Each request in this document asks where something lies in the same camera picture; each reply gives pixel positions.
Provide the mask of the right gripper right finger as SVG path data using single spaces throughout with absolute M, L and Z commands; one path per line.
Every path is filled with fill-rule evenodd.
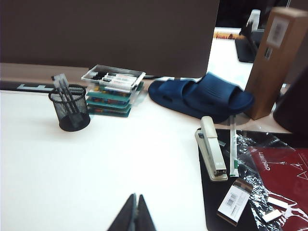
M 137 206 L 136 230 L 156 231 L 156 227 L 154 225 L 146 201 L 142 194 L 139 196 L 139 201 Z

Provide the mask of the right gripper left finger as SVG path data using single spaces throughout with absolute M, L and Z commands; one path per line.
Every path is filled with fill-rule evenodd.
M 118 215 L 107 229 L 108 231 L 134 231 L 136 229 L 135 218 L 137 215 L 136 194 L 131 194 Z

